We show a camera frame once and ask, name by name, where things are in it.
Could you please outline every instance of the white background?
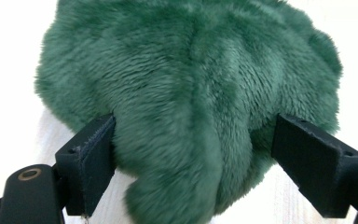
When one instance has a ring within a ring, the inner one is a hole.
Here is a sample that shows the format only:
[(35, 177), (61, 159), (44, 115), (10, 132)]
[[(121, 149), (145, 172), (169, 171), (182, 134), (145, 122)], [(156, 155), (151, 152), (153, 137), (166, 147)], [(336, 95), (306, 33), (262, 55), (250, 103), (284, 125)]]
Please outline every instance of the white background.
[[(336, 137), (358, 150), (358, 0), (289, 2), (306, 10), (315, 26), (336, 42), (344, 65)], [(48, 0), (0, 0), (0, 197), (9, 175), (35, 163), (53, 164), (54, 152), (72, 136), (34, 95), (41, 41), (55, 5)], [(121, 198), (130, 182), (120, 173), (114, 177), (91, 223), (128, 222)], [(262, 184), (211, 223), (352, 223), (354, 215), (352, 209), (344, 220), (320, 218), (275, 166)]]

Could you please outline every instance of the green fur fabric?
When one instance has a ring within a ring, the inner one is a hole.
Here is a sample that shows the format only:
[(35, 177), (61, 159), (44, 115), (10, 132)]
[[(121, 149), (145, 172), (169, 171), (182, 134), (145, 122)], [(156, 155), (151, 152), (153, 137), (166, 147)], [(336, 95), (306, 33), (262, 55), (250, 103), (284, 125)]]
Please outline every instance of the green fur fabric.
[(61, 0), (37, 72), (74, 132), (114, 111), (135, 223), (224, 212), (273, 164), (278, 113), (337, 128), (336, 49), (278, 0)]

